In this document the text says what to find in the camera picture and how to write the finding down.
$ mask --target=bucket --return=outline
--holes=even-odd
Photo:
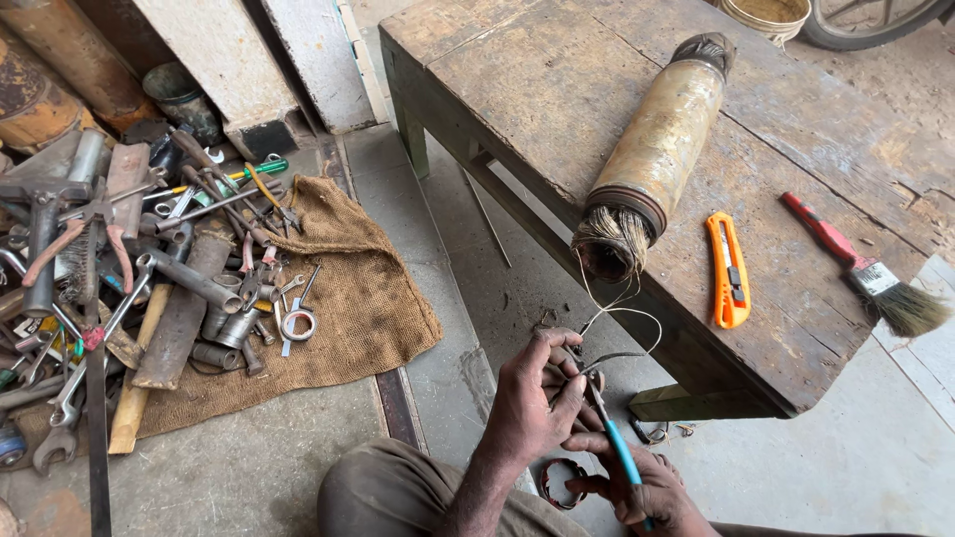
[[[178,61],[164,63],[142,78],[142,91],[177,125],[188,124],[196,130],[202,145],[223,141],[223,128],[212,111],[202,86]]]
[[[717,0],[716,7],[779,48],[796,37],[812,11],[809,0]]]

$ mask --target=burlap cloth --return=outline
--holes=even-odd
[[[314,308],[315,334],[293,342],[286,358],[281,356],[281,340],[265,346],[261,337],[252,335],[252,346],[265,364],[255,377],[244,370],[200,375],[187,364],[178,390],[150,393],[138,438],[188,427],[298,388],[344,384],[389,371],[443,336],[401,256],[361,205],[326,177],[300,178],[297,190],[294,200],[286,199],[294,204],[304,234],[293,230],[290,239],[273,235],[272,240],[292,254],[283,270],[287,280],[295,274],[308,280],[315,264],[322,265],[304,300]],[[304,290],[305,285],[291,290],[288,304]],[[278,335],[274,314],[263,313],[262,321]],[[30,447],[12,469],[32,464],[32,451],[46,438],[52,411],[41,402],[11,412]],[[87,451],[85,428],[84,419],[77,431],[78,455]]]

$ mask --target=tire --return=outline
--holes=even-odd
[[[890,28],[885,29],[884,32],[874,32],[868,35],[860,36],[835,34],[820,25],[819,20],[822,18],[822,9],[819,6],[820,3],[821,0],[812,0],[813,12],[809,15],[809,18],[806,19],[806,23],[802,26],[802,32],[800,35],[802,35],[803,38],[805,38],[811,44],[816,45],[821,49],[843,52],[871,49],[873,47],[878,47],[879,45],[884,45],[885,43],[895,41],[896,39],[905,35],[909,35],[922,26],[925,26],[933,19],[938,18],[943,11],[955,3],[955,0],[936,0],[935,3],[927,6],[921,13],[916,14],[910,20],[907,20],[899,25],[895,25],[895,22],[893,22],[892,25],[890,25]]]

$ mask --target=brown pants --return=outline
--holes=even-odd
[[[401,441],[372,440],[343,456],[322,480],[318,491],[319,535],[429,536],[451,505],[463,476],[459,468],[436,461]],[[811,535],[734,524],[712,526],[724,537]],[[545,499],[513,490],[500,513],[498,536],[588,534]]]

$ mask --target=red metal ring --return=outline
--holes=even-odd
[[[583,466],[580,466],[579,464],[577,464],[577,461],[574,461],[572,459],[568,459],[565,457],[558,457],[556,459],[551,459],[541,469],[541,493],[543,494],[543,498],[547,502],[549,502],[551,505],[556,507],[557,509],[563,509],[565,511],[569,511],[570,509],[573,509],[577,505],[580,505],[581,502],[584,500],[584,498],[587,497],[587,493],[586,492],[581,493],[580,498],[575,500],[573,504],[567,504],[567,505],[562,504],[558,502],[557,500],[554,500],[553,498],[551,498],[550,486],[547,485],[547,483],[550,482],[550,476],[547,475],[547,471],[550,469],[551,466],[553,466],[557,462],[577,472],[577,477],[581,477],[581,478],[587,477],[587,471],[584,470]]]

